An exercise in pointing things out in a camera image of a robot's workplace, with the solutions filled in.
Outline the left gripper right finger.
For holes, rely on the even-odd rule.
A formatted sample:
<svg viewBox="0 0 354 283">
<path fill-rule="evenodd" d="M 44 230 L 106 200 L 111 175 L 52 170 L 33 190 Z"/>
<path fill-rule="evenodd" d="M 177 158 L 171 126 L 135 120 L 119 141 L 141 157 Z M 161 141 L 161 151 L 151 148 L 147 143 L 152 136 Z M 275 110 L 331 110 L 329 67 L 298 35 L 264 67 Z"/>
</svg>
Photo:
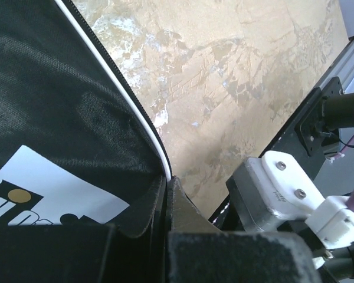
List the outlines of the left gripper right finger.
<svg viewBox="0 0 354 283">
<path fill-rule="evenodd" d="M 168 282 L 321 282 L 298 235 L 223 232 L 187 198 L 178 177 L 169 182 L 168 196 Z"/>
</svg>

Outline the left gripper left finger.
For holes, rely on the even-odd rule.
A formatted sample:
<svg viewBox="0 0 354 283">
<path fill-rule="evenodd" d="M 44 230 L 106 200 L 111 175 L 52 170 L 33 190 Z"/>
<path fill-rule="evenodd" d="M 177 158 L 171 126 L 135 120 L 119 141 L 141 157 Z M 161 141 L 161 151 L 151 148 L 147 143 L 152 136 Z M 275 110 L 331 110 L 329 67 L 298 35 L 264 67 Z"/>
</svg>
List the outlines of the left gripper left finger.
<svg viewBox="0 0 354 283">
<path fill-rule="evenodd" d="M 162 282 L 166 180 L 113 221 L 0 226 L 0 282 Z"/>
</svg>

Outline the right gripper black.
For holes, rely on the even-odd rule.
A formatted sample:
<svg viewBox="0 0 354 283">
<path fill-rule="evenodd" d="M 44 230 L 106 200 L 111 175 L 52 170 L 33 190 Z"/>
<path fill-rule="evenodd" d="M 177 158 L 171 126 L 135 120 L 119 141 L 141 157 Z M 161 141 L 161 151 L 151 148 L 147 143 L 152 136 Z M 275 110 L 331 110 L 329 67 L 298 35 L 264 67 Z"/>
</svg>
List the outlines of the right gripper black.
<svg viewBox="0 0 354 283">
<path fill-rule="evenodd" d="M 324 264 L 318 268 L 322 282 L 340 282 L 343 279 L 354 279 L 354 243 L 349 247 L 325 248 L 319 240 L 314 240 L 312 254 L 322 257 Z"/>
</svg>

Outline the black sport racket bag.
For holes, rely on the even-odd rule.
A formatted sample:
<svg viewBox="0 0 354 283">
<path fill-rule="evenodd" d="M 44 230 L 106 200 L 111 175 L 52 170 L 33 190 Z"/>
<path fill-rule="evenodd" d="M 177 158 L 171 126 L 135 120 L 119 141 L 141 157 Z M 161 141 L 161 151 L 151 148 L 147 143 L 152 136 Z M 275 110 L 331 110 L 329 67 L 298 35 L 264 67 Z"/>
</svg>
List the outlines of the black sport racket bag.
<svg viewBox="0 0 354 283">
<path fill-rule="evenodd" d="M 71 1 L 0 1 L 0 226 L 141 233 L 171 167 L 150 118 Z"/>
</svg>

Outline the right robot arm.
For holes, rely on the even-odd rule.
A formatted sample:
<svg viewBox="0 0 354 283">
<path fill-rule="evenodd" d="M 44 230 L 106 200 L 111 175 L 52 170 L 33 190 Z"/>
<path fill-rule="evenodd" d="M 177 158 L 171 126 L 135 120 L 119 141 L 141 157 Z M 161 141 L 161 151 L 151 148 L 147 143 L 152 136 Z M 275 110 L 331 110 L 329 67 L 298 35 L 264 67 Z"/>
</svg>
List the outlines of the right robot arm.
<svg viewBox="0 0 354 283">
<path fill-rule="evenodd" d="M 320 116 L 326 151 L 324 168 L 320 170 L 319 187 L 325 195 L 350 199 L 347 206 L 354 212 L 354 93 L 326 99 Z M 354 281 L 354 240 L 346 248 L 336 249 L 326 268 L 336 279 Z"/>
</svg>

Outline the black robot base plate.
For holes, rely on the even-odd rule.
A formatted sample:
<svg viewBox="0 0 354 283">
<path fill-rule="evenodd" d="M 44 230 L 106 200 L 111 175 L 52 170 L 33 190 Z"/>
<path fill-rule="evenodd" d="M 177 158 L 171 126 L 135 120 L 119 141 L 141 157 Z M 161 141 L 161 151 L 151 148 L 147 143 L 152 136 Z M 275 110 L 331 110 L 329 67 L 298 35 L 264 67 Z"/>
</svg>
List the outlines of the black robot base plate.
<svg viewBox="0 0 354 283">
<path fill-rule="evenodd" d="M 323 128 L 319 119 L 321 104 L 324 99 L 338 96 L 342 91 L 339 77 L 331 78 L 323 88 L 312 89 L 261 154 L 270 150 L 288 153 L 296 159 L 308 177 L 314 180 L 324 164 L 322 143 L 329 141 L 319 135 L 319 128 Z M 255 197 L 257 203 L 261 202 L 261 194 L 253 188 L 250 181 L 246 161 L 243 161 L 226 181 L 229 195 L 209 218 L 214 226 L 230 231 L 253 223 L 252 219 L 239 218 L 239 213 L 248 213 L 245 200 Z"/>
</svg>

